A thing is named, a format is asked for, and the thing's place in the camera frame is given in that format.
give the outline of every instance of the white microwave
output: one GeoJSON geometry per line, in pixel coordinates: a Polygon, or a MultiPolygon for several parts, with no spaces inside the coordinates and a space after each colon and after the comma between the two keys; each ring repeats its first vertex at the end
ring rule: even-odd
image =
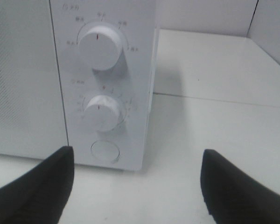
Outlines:
{"type": "Polygon", "coordinates": [[[156,0],[0,0],[0,154],[139,170],[156,0]]]}

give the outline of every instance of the white knob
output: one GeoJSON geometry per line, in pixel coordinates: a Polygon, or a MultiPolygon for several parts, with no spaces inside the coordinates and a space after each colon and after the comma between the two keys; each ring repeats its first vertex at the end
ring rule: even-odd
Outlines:
{"type": "Polygon", "coordinates": [[[84,109],[84,120],[91,130],[110,131],[123,119],[123,106],[106,95],[93,97],[84,109]]]}
{"type": "Polygon", "coordinates": [[[122,53],[122,40],[118,31],[98,25],[79,34],[79,52],[82,59],[93,69],[112,68],[122,53]]]}

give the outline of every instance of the power level knob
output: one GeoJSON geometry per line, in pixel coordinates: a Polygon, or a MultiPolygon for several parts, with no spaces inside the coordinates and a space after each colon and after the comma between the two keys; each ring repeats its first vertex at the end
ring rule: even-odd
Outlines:
{"type": "Polygon", "coordinates": [[[91,130],[107,132],[115,128],[124,119],[123,106],[112,97],[97,95],[84,109],[84,119],[91,130]]]}
{"type": "Polygon", "coordinates": [[[78,41],[82,59],[95,70],[112,68],[123,49],[119,31],[104,25],[82,29],[78,41]]]}

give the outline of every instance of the white wall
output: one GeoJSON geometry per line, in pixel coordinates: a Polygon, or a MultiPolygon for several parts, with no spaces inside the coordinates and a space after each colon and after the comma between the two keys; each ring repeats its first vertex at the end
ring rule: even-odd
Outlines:
{"type": "Polygon", "coordinates": [[[161,0],[161,27],[246,36],[257,0],[161,0]]]}
{"type": "Polygon", "coordinates": [[[259,0],[248,36],[280,63],[280,0],[259,0]]]}

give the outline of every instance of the white countertop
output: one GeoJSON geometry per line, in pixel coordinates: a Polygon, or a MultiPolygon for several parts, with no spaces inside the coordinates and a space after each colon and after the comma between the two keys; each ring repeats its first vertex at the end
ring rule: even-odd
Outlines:
{"type": "MultiPolygon", "coordinates": [[[[140,172],[76,166],[61,224],[214,224],[212,148],[280,194],[280,66],[250,39],[162,30],[140,172]]],[[[0,155],[0,187],[39,161],[0,155]]]]}

